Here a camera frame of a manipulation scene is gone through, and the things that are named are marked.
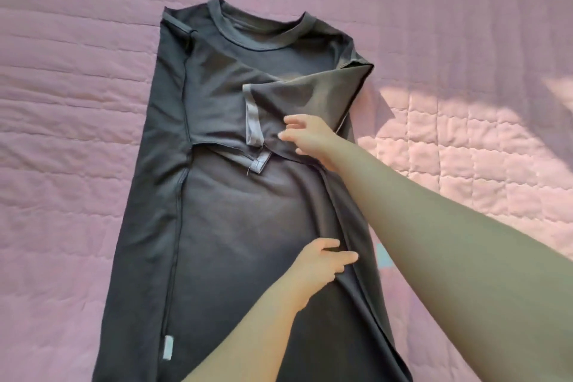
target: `neckline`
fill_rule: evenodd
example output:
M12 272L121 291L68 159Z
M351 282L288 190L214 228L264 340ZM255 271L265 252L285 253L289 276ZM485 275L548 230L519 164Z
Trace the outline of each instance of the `neckline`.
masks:
M266 51L287 47L308 33L316 21L308 12L289 22L264 19L233 7L225 0L210 0L207 2L207 7L220 33L232 43L248 50ZM251 38L233 23L247 31L268 35L268 38L265 37L263 40Z

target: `forearm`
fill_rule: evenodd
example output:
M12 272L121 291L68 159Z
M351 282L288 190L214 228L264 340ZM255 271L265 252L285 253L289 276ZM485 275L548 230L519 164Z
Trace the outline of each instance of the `forearm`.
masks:
M331 160L398 269L484 382L573 378L573 263L349 142Z
M296 310L279 282L183 382L275 382Z

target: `person's right arm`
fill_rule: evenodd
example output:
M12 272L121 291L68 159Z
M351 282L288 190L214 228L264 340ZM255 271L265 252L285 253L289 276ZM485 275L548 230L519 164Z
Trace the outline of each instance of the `person's right arm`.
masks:
M338 172L397 268L483 382L573 380L573 263L291 115L280 138Z

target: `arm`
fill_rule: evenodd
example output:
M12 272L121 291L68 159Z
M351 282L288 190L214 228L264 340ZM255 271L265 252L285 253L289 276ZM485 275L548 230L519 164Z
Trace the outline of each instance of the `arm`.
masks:
M351 251L331 252L340 241L310 242L295 262L240 321L229 336L183 382L275 382L295 315L358 260Z
M319 122L303 117L285 118L281 139L338 172L397 268L483 382L573 380L570 260L425 189L332 132L326 136L314 126Z

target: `light blue patch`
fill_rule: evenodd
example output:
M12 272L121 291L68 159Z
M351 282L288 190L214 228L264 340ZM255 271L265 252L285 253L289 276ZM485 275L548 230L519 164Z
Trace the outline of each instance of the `light blue patch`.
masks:
M376 243L376 262L378 263L378 269L383 267L392 267L394 262L386 252L382 243Z

